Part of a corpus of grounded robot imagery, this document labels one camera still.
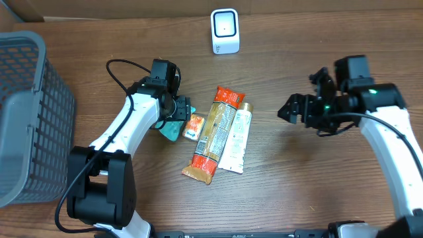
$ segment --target white cube device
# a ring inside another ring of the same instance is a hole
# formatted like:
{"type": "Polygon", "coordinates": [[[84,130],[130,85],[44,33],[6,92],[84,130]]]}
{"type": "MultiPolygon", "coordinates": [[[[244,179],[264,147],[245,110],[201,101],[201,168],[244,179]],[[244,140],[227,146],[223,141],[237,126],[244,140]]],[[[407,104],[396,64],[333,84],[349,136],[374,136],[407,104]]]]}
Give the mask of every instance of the white cube device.
{"type": "Polygon", "coordinates": [[[215,54],[239,51],[238,13],[235,9],[217,9],[210,15],[211,40],[215,54]]]}

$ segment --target wood grain surface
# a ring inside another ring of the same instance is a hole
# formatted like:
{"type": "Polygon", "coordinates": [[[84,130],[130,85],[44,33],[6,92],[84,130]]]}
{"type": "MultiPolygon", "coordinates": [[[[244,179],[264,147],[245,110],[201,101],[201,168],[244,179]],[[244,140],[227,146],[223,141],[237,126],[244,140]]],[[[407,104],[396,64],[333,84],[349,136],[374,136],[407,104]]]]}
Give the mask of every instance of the wood grain surface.
{"type": "MultiPolygon", "coordinates": [[[[276,116],[293,93],[313,93],[307,76],[344,56],[366,54],[378,83],[393,82],[408,103],[423,142],[423,11],[366,11],[240,17],[241,50],[216,56],[210,18],[134,19],[16,24],[43,36],[48,58],[77,99],[75,145],[88,146],[120,111],[124,93],[105,63],[124,58],[151,67],[153,58],[176,63],[180,93],[207,114],[217,85],[247,94],[254,105],[245,172],[218,170],[213,182],[181,175],[196,143],[167,141],[148,132],[133,158],[137,208],[158,230],[293,231],[361,219],[394,220],[379,164],[359,130],[318,138],[315,130],[276,116]]],[[[130,86],[145,72],[112,66],[130,86]]],[[[90,237],[62,234],[56,202],[0,210],[5,237],[90,237]]],[[[66,227],[84,225],[61,211],[66,227]]]]}

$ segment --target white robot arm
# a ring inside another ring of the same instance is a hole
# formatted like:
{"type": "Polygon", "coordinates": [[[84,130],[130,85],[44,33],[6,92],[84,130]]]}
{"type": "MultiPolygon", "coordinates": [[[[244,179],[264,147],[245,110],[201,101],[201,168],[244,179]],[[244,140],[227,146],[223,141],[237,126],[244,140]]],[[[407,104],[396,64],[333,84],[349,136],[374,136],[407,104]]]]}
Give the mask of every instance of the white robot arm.
{"type": "Polygon", "coordinates": [[[126,89],[110,71],[109,64],[120,61],[148,69],[124,59],[106,64],[110,76],[125,90],[127,97],[109,128],[89,147],[75,146],[68,157],[65,191],[56,209],[56,225],[66,233],[106,231],[115,237],[148,238],[151,226],[135,211],[136,190],[132,157],[147,130],[156,122],[187,121],[190,99],[177,96],[179,68],[166,60],[154,59],[150,76],[126,89]],[[107,184],[91,182],[90,176],[106,175],[107,184]],[[93,228],[66,229],[59,222],[59,211],[67,198],[69,217],[93,228]]]}
{"type": "Polygon", "coordinates": [[[305,126],[318,129],[321,137],[358,126],[387,179],[397,221],[383,230],[362,221],[330,223],[325,237],[423,236],[423,154],[400,92],[394,84],[374,83],[365,56],[349,56],[334,66],[336,85],[327,68],[322,68],[309,78],[317,86],[317,95],[291,95],[278,116],[296,123],[301,115],[305,126]],[[338,130],[343,122],[353,124],[338,130]]]}

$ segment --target snack bar wrapper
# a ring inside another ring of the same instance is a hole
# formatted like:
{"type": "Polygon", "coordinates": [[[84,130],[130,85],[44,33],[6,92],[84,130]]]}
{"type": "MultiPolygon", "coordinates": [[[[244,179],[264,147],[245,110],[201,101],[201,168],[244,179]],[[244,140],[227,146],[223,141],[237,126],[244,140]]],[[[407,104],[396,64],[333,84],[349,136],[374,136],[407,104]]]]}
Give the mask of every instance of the snack bar wrapper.
{"type": "Polygon", "coordinates": [[[204,123],[204,117],[191,114],[191,120],[186,123],[182,135],[185,138],[198,141],[198,139],[200,139],[201,130],[203,129],[204,123]]]}
{"type": "Polygon", "coordinates": [[[182,174],[209,185],[222,155],[233,118],[245,94],[217,86],[217,93],[200,134],[192,162],[182,174]]]}

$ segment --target toothpaste tube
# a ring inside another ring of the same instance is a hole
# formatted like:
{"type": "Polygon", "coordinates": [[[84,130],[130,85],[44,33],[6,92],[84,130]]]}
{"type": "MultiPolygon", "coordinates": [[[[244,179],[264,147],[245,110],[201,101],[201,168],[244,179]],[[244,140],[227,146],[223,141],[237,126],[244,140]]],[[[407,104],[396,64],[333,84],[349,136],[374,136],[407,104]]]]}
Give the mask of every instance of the toothpaste tube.
{"type": "Polygon", "coordinates": [[[253,107],[242,102],[233,119],[231,131],[226,141],[225,149],[217,166],[236,173],[244,172],[244,154],[249,136],[253,107]]]}

